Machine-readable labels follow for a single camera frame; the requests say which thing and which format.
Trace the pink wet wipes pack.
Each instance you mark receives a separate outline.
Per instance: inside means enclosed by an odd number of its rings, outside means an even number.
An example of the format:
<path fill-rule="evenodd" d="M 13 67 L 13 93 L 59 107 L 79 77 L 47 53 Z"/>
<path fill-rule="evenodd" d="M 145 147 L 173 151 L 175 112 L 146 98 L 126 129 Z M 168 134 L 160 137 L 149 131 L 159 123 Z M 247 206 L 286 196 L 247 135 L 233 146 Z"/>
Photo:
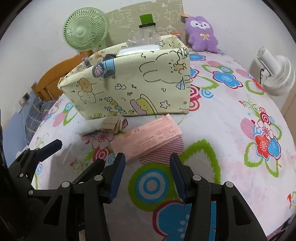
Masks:
<path fill-rule="evenodd" d="M 123 153 L 126 161 L 136 160 L 182 135 L 182 131 L 169 115 L 163 115 L 125 134 L 114 137 L 110 142 L 114 154 Z"/>

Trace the grey sock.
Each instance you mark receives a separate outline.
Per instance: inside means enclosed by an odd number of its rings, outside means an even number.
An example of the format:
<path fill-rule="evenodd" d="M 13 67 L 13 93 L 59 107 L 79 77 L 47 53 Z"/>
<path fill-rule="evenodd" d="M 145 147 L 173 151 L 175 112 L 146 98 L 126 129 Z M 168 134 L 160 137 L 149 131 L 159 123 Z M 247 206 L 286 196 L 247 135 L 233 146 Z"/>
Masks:
<path fill-rule="evenodd" d="M 95 78 L 107 78 L 115 74 L 114 59 L 116 54 L 107 54 L 102 61 L 99 61 L 92 67 L 92 75 Z"/>

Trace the white tissue pack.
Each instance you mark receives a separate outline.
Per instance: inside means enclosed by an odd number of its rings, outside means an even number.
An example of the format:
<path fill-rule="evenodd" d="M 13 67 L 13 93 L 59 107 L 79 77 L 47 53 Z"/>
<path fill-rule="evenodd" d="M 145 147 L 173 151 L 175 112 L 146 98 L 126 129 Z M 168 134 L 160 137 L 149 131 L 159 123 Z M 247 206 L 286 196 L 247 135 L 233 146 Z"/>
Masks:
<path fill-rule="evenodd" d="M 121 50 L 118 51 L 116 56 L 121 57 L 121 56 L 126 56 L 131 54 L 152 52 L 152 51 L 158 51 L 158 50 L 160 50 L 159 45 L 155 45 L 155 44 L 139 45 L 139 46 L 133 46 L 128 48 L 122 48 Z"/>

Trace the beige folded cloth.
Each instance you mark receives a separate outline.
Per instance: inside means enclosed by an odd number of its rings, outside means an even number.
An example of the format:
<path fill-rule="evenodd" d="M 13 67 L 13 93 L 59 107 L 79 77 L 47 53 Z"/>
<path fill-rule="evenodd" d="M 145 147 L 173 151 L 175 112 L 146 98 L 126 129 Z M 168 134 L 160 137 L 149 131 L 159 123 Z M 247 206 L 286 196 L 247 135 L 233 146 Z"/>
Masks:
<path fill-rule="evenodd" d="M 118 134 L 128 125 L 128 121 L 124 116 L 108 116 L 105 117 L 99 127 L 100 131 Z"/>

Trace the grey plaid pillow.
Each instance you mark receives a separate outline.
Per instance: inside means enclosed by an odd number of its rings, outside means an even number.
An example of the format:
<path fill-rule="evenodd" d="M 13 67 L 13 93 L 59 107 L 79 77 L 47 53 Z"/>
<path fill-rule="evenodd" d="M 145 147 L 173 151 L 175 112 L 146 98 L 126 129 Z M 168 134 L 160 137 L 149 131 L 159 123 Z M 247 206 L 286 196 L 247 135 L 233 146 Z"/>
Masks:
<path fill-rule="evenodd" d="M 28 116 L 25 121 L 26 143 L 30 144 L 36 130 L 46 115 L 49 113 L 56 101 L 43 101 L 40 97 L 36 97 L 30 107 Z"/>

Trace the floral tablecloth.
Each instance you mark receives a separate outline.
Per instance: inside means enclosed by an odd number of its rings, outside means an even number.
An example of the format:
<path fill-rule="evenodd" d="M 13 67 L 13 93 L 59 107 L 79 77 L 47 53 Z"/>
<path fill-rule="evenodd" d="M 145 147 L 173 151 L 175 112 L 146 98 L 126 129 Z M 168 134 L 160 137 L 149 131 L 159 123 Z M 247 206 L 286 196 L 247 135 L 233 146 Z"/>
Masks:
<path fill-rule="evenodd" d="M 112 240 L 182 240 L 190 208 L 178 197 L 171 153 L 209 182 L 231 181 L 268 240 L 283 237 L 295 215 L 295 143 L 259 82 L 223 53 L 191 52 L 190 110 L 174 120 L 182 135 L 127 163 L 105 207 Z"/>

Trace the yellow cartoon fabric storage box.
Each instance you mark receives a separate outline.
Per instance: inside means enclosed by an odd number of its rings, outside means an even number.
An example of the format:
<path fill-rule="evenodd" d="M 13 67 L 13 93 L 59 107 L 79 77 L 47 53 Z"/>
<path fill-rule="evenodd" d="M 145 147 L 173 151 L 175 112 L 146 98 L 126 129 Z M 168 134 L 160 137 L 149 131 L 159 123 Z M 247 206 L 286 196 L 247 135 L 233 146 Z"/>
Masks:
<path fill-rule="evenodd" d="M 176 36 L 162 36 L 160 50 L 114 59 L 115 74 L 95 78 L 92 67 L 126 43 L 100 50 L 59 80 L 58 87 L 86 119 L 188 113 L 190 53 Z"/>

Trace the green desk fan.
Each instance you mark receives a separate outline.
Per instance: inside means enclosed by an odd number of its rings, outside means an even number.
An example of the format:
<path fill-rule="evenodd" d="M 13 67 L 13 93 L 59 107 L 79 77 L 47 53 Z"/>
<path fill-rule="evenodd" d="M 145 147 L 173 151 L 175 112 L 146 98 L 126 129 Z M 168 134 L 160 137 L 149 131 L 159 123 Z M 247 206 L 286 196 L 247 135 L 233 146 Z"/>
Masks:
<path fill-rule="evenodd" d="M 76 51 L 98 48 L 108 34 L 109 20 L 99 9 L 85 7 L 74 11 L 63 25 L 66 44 Z"/>

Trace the glass jar with green cup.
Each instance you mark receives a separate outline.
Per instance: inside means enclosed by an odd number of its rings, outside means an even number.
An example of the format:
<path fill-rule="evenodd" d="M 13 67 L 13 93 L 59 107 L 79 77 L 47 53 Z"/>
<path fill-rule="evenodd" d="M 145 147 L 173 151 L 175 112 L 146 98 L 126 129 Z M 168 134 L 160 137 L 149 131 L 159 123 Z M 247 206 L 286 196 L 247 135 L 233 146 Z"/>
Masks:
<path fill-rule="evenodd" d="M 158 45 L 161 36 L 157 31 L 156 23 L 153 20 L 152 14 L 141 15 L 141 24 L 138 26 L 139 31 L 135 34 L 129 34 L 127 44 L 129 47 L 139 45 Z"/>

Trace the white standing fan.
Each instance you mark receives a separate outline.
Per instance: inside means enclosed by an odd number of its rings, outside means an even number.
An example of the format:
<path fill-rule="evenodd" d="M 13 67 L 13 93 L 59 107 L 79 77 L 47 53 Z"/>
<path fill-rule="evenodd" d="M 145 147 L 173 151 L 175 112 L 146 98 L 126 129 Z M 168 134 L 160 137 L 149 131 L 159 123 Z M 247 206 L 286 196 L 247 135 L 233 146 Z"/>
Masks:
<path fill-rule="evenodd" d="M 257 50 L 249 70 L 260 87 L 271 96 L 289 94 L 295 84 L 295 70 L 288 57 L 273 56 L 266 47 Z"/>

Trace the purple plush bunny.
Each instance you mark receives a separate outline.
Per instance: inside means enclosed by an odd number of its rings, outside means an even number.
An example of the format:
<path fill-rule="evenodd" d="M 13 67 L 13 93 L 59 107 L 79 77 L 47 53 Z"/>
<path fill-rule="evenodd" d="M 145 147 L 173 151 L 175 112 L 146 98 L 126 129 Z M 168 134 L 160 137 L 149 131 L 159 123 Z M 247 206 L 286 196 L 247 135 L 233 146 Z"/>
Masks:
<path fill-rule="evenodd" d="M 218 40 L 214 36 L 213 27 L 202 16 L 191 16 L 185 19 L 185 32 L 188 43 L 197 52 L 218 52 Z"/>

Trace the wall power socket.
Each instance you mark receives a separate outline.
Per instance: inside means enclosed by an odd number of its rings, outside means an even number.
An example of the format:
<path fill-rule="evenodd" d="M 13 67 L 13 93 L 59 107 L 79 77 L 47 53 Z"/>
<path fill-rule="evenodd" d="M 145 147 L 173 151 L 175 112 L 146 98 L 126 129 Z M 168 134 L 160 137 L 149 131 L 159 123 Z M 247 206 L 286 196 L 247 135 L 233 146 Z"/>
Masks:
<path fill-rule="evenodd" d="M 20 100 L 19 100 L 19 104 L 20 106 L 24 106 L 28 100 L 30 99 L 30 95 L 28 93 L 26 93 Z"/>

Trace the green cartoon wall mat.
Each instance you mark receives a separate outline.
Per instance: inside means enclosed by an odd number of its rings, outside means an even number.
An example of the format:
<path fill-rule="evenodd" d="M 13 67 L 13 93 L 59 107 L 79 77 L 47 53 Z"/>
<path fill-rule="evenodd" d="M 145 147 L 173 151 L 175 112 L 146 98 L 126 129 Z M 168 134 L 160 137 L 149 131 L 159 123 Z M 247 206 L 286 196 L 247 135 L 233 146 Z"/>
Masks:
<path fill-rule="evenodd" d="M 131 39 L 140 31 L 140 25 L 151 24 L 160 35 L 179 33 L 185 39 L 184 23 L 180 13 L 182 1 L 145 1 L 106 13 L 109 20 L 107 47 Z"/>

